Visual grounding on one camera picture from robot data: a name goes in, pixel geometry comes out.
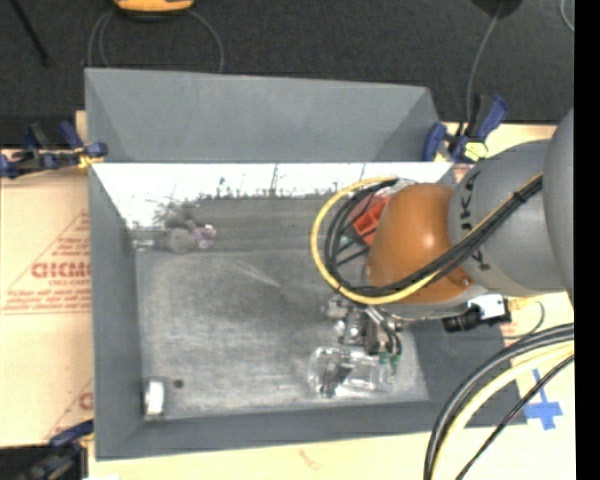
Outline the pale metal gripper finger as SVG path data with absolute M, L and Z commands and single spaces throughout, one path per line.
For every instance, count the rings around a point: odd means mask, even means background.
M 327 347 L 322 353 L 324 369 L 320 380 L 320 394 L 334 397 L 337 388 L 343 386 L 347 377 L 355 369 L 362 353 L 362 337 L 359 323 L 348 320 L 338 330 L 338 344 Z
M 341 338 L 347 328 L 348 301 L 340 296 L 332 296 L 321 308 L 324 317 L 330 322 L 337 338 Z

